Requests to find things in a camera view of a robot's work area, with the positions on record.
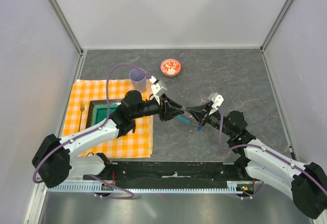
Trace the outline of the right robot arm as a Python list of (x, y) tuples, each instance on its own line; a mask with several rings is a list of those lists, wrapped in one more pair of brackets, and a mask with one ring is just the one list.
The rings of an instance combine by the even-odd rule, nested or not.
[(242, 156), (245, 162), (234, 166), (240, 180), (248, 177), (262, 181), (288, 196), (304, 215), (317, 219), (326, 210), (326, 173), (318, 164), (302, 163), (271, 149), (246, 129), (242, 112), (222, 110), (210, 103), (188, 107), (186, 111), (202, 127), (209, 124), (219, 134), (229, 136), (229, 149)]

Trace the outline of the blue carabiner keyring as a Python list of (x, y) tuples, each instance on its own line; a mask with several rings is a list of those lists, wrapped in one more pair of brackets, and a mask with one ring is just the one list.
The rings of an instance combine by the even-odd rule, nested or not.
[(183, 117), (181, 115), (178, 115), (176, 118), (179, 119), (180, 121), (186, 123), (186, 124), (191, 124), (191, 121), (189, 119), (187, 119), (187, 118), (185, 118), (185, 117)]

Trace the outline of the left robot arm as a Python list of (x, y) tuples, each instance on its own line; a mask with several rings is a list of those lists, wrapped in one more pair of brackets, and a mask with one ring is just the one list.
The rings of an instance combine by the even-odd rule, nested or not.
[(46, 136), (32, 159), (34, 183), (53, 188), (64, 182), (72, 172), (71, 160), (103, 142), (135, 131), (138, 118), (158, 115), (168, 121), (184, 113), (182, 106), (166, 94), (143, 100), (139, 91), (129, 91), (116, 110), (100, 123), (70, 136)]

